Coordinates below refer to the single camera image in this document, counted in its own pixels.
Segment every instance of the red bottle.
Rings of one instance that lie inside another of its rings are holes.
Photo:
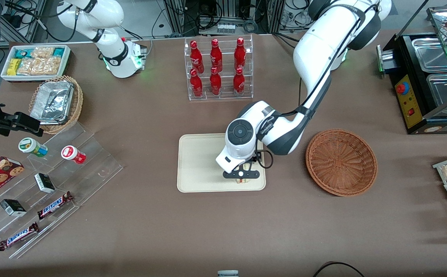
[[[201,55],[201,51],[198,49],[198,43],[195,40],[192,40],[189,45],[191,45],[191,63],[193,68],[195,68],[199,74],[202,74],[204,72],[203,55]]]
[[[211,53],[209,54],[209,56],[211,57],[211,67],[216,67],[218,72],[222,72],[222,50],[218,46],[218,39],[216,38],[211,40]]]
[[[222,91],[222,78],[218,74],[218,69],[216,67],[211,68],[211,77],[209,78],[211,84],[211,93],[215,96],[219,96]]]
[[[194,93],[194,97],[202,98],[203,97],[203,83],[201,82],[200,77],[198,76],[198,72],[191,68],[191,79],[189,79],[191,83],[191,89]]]
[[[239,67],[244,68],[246,66],[246,49],[244,49],[244,39],[242,37],[239,37],[237,39],[237,47],[235,48],[234,59],[235,70],[237,70],[237,68]]]
[[[234,76],[234,95],[242,96],[244,94],[244,83],[246,79],[242,75],[242,68],[237,68],[236,74]]]

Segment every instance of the red button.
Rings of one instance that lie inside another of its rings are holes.
[[[404,93],[405,90],[406,90],[406,86],[403,85],[403,84],[400,84],[399,86],[396,87],[396,91],[397,91],[397,93],[399,93],[399,94]]]

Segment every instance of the clear acrylic rack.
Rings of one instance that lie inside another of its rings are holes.
[[[244,48],[246,49],[246,66],[243,68],[243,76],[246,79],[244,83],[244,93],[242,96],[237,97],[234,95],[234,52],[237,46],[237,38],[242,37],[244,39]],[[223,70],[220,72],[222,79],[222,92],[219,96],[211,93],[211,86],[209,83],[209,77],[211,76],[211,59],[209,54],[211,53],[211,40],[214,37],[193,37],[186,38],[184,41],[184,60],[186,68],[186,79],[188,80],[188,95],[189,100],[238,100],[242,98],[253,98],[254,96],[254,60],[253,60],[253,37],[251,35],[229,35],[218,37],[218,44],[222,50],[223,56]],[[191,90],[191,78],[190,70],[191,64],[191,47],[189,43],[195,40],[198,43],[198,48],[203,55],[204,72],[199,74],[201,81],[203,82],[203,97],[196,98]]]
[[[19,175],[18,182],[9,183],[0,189],[0,202],[15,199],[27,213],[22,217],[9,216],[0,206],[0,241],[28,228],[37,222],[40,232],[13,244],[4,253],[9,258],[19,258],[42,240],[56,226],[78,210],[95,192],[114,177],[123,167],[95,140],[93,133],[80,123],[63,130],[44,145],[49,149],[46,156],[39,158],[29,155],[22,162],[25,171]],[[73,145],[86,154],[86,161],[78,165],[61,157],[60,151],[66,145]],[[34,176],[48,174],[56,191],[44,193],[39,190]],[[37,212],[70,191],[74,199],[39,221]]]

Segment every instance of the wicker basket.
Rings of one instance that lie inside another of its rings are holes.
[[[346,130],[318,133],[306,151],[306,164],[316,183],[338,196],[367,191],[377,177],[377,160],[369,145]]]
[[[71,107],[68,115],[69,117],[68,121],[63,125],[41,125],[41,128],[44,130],[44,133],[48,133],[50,135],[55,135],[60,131],[75,125],[76,122],[78,121],[78,118],[80,117],[81,105],[83,104],[83,92],[81,91],[81,87],[73,78],[69,76],[61,76],[58,78],[47,80],[46,83],[59,82],[59,81],[68,81],[74,84],[75,89],[73,91],[73,99],[71,100]],[[28,105],[29,114],[30,112],[32,112],[32,107],[34,107],[35,97],[37,96],[38,91],[39,88],[35,90],[35,93],[32,96],[32,100]]]

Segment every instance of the brown table surface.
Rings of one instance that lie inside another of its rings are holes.
[[[390,81],[376,74],[375,47],[393,33],[349,52],[298,148],[275,156],[264,190],[228,193],[176,187],[179,138],[223,133],[248,103],[190,102],[183,39],[157,40],[146,70],[128,79],[105,69],[94,44],[70,44],[68,74],[85,94],[80,122],[125,168],[22,258],[0,252],[0,276],[306,277],[327,261],[371,277],[447,276],[447,193],[431,168],[447,159],[447,135],[406,135]],[[294,109],[292,49],[253,39],[254,99]],[[36,87],[4,81],[4,110],[26,112]],[[329,128],[357,133],[376,153],[378,177],[364,195],[335,197],[311,180],[307,143]],[[25,136],[0,136],[0,155],[25,159]]]

